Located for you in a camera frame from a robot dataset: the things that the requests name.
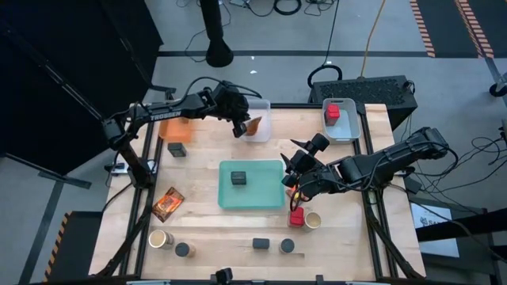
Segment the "wooden table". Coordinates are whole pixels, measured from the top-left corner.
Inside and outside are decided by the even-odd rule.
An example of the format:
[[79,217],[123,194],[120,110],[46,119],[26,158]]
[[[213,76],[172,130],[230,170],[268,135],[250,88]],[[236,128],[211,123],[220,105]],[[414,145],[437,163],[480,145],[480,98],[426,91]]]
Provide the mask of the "wooden table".
[[[392,145],[394,140],[385,105],[366,107],[374,149]],[[160,199],[173,186],[185,196],[185,202],[165,223],[152,216],[150,232],[166,230],[177,242],[194,244],[196,255],[180,258],[173,250],[152,249],[147,245],[142,277],[209,279],[215,271],[231,267],[234,279],[314,280],[315,275],[322,274],[326,280],[374,280],[359,192],[322,194],[305,203],[305,210],[317,211],[322,217],[321,228],[310,233],[287,227],[288,198],[287,207],[279,211],[225,211],[217,203],[217,180],[222,160],[280,159],[280,153],[291,157],[297,146],[289,139],[307,141],[315,133],[322,132],[319,112],[318,109],[272,109],[272,135],[266,143],[235,139],[229,123],[209,117],[194,121],[194,140],[185,144],[186,158],[173,158],[164,146],[154,200]],[[132,143],[138,154],[145,134],[146,128]],[[361,149],[365,154],[362,139]],[[316,157],[327,163],[347,155],[353,155],[352,144],[331,145]],[[113,178],[109,198],[127,183],[128,177]],[[403,186],[399,178],[393,183]],[[133,189],[125,192],[105,212],[90,274],[102,269],[125,239],[133,192]],[[392,241],[414,269],[425,275],[406,194],[387,188],[384,202]],[[269,238],[269,251],[254,251],[251,244],[255,237]],[[284,238],[294,240],[294,253],[280,254],[278,244]],[[389,276],[385,250],[379,239],[378,244],[383,275]],[[137,249],[138,242],[132,246],[128,273],[134,270]]]

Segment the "red object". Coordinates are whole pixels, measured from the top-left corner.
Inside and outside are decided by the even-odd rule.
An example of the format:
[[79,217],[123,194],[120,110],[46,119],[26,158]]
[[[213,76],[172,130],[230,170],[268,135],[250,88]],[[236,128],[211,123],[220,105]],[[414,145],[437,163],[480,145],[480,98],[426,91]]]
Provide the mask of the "red object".
[[334,126],[340,118],[340,107],[337,104],[329,104],[324,115],[326,117],[326,126]]
[[295,211],[289,211],[288,225],[301,227],[304,224],[304,209],[297,207]]

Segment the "teal tray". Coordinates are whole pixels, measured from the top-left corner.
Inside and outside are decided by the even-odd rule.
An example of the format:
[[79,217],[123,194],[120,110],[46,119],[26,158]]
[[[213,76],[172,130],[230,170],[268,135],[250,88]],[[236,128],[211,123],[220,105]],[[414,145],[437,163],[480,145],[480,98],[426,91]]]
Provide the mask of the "teal tray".
[[[246,172],[246,185],[233,185],[232,171]],[[219,205],[223,209],[273,209],[285,205],[282,161],[222,161]]]

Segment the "black cylinder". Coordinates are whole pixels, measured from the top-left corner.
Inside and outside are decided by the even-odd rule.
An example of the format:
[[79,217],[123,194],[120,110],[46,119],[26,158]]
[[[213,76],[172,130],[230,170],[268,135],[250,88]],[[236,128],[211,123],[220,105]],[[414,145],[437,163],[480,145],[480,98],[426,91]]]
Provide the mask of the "black cylinder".
[[223,41],[219,0],[200,0],[200,10],[209,39],[206,62],[212,67],[226,67],[232,63],[234,55]]

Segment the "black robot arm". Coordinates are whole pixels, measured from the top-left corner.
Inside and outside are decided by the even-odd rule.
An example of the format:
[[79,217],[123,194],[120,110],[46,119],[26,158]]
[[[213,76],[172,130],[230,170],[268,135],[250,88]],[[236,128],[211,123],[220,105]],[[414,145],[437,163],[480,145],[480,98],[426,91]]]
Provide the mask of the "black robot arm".
[[324,165],[314,157],[318,150],[324,151],[329,145],[323,135],[317,134],[306,143],[293,142],[307,152],[297,150],[290,160],[282,154],[288,174],[282,183],[288,187],[298,184],[308,200],[319,193],[343,193],[384,186],[397,171],[411,163],[419,159],[442,158],[449,149],[437,129],[423,127],[407,140],[374,154],[358,154]]
[[130,145],[130,142],[137,138],[139,129],[146,123],[176,117],[203,119],[206,116],[214,116],[219,120],[232,121],[236,138],[246,132],[243,122],[250,119],[248,101],[237,88],[227,83],[220,82],[214,90],[205,88],[198,93],[185,95],[178,101],[134,104],[102,122],[108,144],[124,157],[134,186],[148,188],[154,181],[147,162],[138,157]]

